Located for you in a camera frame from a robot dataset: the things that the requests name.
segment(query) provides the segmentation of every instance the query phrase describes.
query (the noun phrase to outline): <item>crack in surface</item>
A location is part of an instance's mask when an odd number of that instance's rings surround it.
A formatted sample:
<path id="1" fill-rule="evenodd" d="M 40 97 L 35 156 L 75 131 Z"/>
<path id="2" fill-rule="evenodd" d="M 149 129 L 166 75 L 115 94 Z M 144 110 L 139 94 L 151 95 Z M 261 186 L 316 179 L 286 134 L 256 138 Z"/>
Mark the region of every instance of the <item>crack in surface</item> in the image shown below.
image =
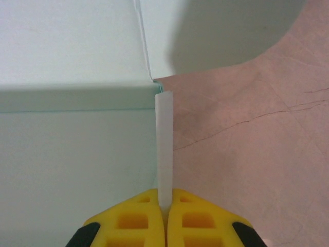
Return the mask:
<path id="1" fill-rule="evenodd" d="M 187 145 L 185 145 L 185 146 L 183 146 L 183 147 L 176 148 L 176 149 L 174 149 L 174 151 L 176 151 L 176 150 L 180 150 L 180 149 L 183 149 L 183 148 L 186 148 L 186 147 L 189 147 L 189 146 L 191 146 L 191 145 L 193 145 L 193 144 L 195 144 L 195 143 L 201 142 L 202 140 L 206 140 L 206 139 L 209 139 L 209 138 L 211 138 L 211 137 L 214 137 L 214 136 L 216 136 L 216 135 L 218 135 L 218 134 L 220 134 L 220 133 L 222 133 L 222 132 L 224 132 L 224 131 L 226 131 L 226 130 L 228 130 L 228 129 L 231 129 L 231 128 L 236 127 L 236 126 L 241 125 L 241 124 L 245 124 L 245 123 L 247 123 L 247 122 L 251 122 L 251 121 L 253 121 L 253 120 L 255 120 L 255 119 L 258 119 L 258 118 L 261 118 L 261 117 L 264 117 L 264 116 L 268 116 L 268 115 L 272 115 L 272 114 L 276 114 L 276 113 L 300 112 L 300 111 L 305 111 L 305 110 L 312 109 L 312 108 L 317 107 L 317 106 L 319 106 L 319 105 L 329 105 L 329 104 L 323 104 L 323 103 L 325 103 L 325 102 L 329 102 L 329 99 L 326 99 L 326 100 L 318 100 L 318 101 L 314 101 L 314 102 L 310 102 L 310 103 L 298 104 L 298 105 L 295 105 L 295 106 L 293 106 L 293 107 L 288 107 L 288 108 L 289 108 L 288 111 L 286 111 L 286 110 L 282 110 L 282 111 L 276 111 L 276 112 L 265 113 L 265 114 L 262 114 L 262 115 L 260 115 L 260 116 L 254 117 L 254 118 L 252 118 L 252 119 L 250 119 L 250 120 L 246 120 L 246 121 L 238 122 L 238 123 L 236 123 L 236 124 L 234 124 L 234 125 L 231 125 L 231 126 L 229 126 L 229 127 L 226 127 L 226 128 L 224 128 L 224 129 L 222 129 L 222 130 L 220 130 L 220 131 L 218 131 L 218 132 L 216 132 L 216 133 L 214 133 L 214 134 L 211 134 L 211 135 L 209 135 L 209 136 L 207 136 L 207 137 L 205 137 L 205 138 L 202 138 L 202 139 L 197 140 L 197 141 L 195 141 L 195 142 L 193 142 L 193 143 L 187 144 Z M 310 104 L 314 104 L 314 103 L 319 103 L 319 104 L 313 105 L 313 106 L 308 107 L 308 108 L 302 108 L 302 109 L 297 109 L 297 110 L 291 110 L 291 108 L 300 107 L 300 106 L 303 106 L 303 105 L 310 105 Z"/>
<path id="2" fill-rule="evenodd" d="M 315 91 L 306 91 L 304 93 L 317 93 L 317 92 L 321 92 L 321 91 L 326 91 L 326 90 L 329 90 L 329 87 L 325 88 L 325 89 L 319 89 L 319 90 L 315 90 Z"/>

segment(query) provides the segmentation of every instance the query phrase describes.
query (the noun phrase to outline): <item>pink surface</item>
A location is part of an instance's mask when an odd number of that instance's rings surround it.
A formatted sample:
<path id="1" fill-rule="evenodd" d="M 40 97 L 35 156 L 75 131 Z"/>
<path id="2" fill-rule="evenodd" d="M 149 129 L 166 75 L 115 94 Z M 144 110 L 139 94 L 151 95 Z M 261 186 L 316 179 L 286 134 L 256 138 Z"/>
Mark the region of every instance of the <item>pink surface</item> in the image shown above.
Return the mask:
<path id="1" fill-rule="evenodd" d="M 247 218 L 269 246 L 329 244 L 329 1 L 252 61 L 163 79 L 174 186 Z"/>

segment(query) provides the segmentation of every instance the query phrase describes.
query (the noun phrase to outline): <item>white plastic piece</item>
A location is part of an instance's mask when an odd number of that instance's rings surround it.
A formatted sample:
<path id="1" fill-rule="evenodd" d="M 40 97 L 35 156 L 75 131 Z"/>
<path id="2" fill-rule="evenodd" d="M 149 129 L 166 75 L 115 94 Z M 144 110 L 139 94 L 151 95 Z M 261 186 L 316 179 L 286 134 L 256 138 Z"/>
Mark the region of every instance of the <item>white plastic piece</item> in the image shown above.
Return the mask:
<path id="1" fill-rule="evenodd" d="M 158 197 L 164 220 L 168 216 L 173 189 L 173 94 L 155 96 Z"/>

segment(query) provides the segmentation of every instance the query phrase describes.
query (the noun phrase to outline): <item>white plastic strip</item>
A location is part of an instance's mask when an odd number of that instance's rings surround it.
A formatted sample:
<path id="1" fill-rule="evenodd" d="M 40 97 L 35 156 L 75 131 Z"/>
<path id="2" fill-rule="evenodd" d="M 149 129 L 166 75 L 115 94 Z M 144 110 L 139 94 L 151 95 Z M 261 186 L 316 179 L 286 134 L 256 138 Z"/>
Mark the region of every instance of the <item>white plastic strip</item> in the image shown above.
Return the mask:
<path id="1" fill-rule="evenodd" d="M 156 137 L 158 156 L 158 197 L 166 223 L 173 189 L 173 94 L 155 96 Z"/>

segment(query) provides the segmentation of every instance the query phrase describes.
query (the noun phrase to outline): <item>black rubber pad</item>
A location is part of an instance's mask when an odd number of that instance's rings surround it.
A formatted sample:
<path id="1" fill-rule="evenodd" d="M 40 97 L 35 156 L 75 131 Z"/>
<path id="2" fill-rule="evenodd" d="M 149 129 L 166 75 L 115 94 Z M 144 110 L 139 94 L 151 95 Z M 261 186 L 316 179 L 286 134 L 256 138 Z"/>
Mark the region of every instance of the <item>black rubber pad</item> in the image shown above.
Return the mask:
<path id="1" fill-rule="evenodd" d="M 79 228 L 66 247 L 90 247 L 100 227 L 94 222 Z"/>
<path id="2" fill-rule="evenodd" d="M 232 225 L 245 247 L 267 247 L 253 228 L 240 222 L 235 222 Z"/>

